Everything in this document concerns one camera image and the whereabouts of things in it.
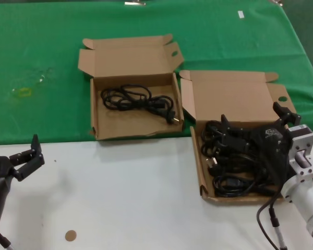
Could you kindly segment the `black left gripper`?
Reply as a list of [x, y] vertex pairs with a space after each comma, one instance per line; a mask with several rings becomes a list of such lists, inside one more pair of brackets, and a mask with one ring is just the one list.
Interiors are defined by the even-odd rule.
[[33, 135], [31, 149], [12, 155], [0, 156], [0, 178], [14, 177], [23, 181], [44, 165], [44, 156], [37, 134]]

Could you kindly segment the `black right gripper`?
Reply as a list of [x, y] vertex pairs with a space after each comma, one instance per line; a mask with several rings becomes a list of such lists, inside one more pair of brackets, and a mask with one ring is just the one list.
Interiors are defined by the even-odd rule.
[[290, 143], [285, 125], [300, 125], [301, 116], [278, 102], [273, 103], [273, 110], [278, 120], [254, 129], [232, 126], [226, 116], [221, 115], [222, 144], [241, 153], [256, 151], [257, 148], [273, 183], [280, 188], [287, 181], [290, 168]]

